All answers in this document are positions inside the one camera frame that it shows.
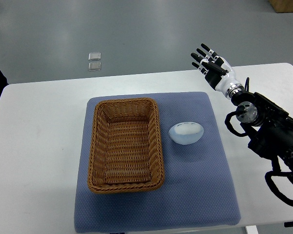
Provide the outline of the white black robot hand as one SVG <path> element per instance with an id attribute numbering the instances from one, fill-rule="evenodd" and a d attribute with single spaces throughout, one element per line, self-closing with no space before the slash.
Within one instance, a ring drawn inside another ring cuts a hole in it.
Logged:
<path id="1" fill-rule="evenodd" d="M 224 96 L 233 96 L 234 93 L 242 91 L 243 85 L 236 79 L 236 73 L 229 63 L 207 45 L 201 43 L 201 47 L 206 52 L 197 48 L 196 51 L 200 55 L 191 53 L 191 57 L 201 65 L 195 62 L 191 64 L 205 75 L 208 84 Z"/>

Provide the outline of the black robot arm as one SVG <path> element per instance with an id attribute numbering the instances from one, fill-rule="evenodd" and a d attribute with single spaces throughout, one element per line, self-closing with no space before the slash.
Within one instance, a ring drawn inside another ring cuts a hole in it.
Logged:
<path id="1" fill-rule="evenodd" d="M 293 171 L 293 118 L 262 94 L 251 93 L 249 81 L 242 85 L 229 63 L 205 44 L 191 57 L 212 89 L 236 106 L 226 116 L 227 129 L 238 137 L 249 137 L 248 147 L 273 166 L 281 158 Z"/>

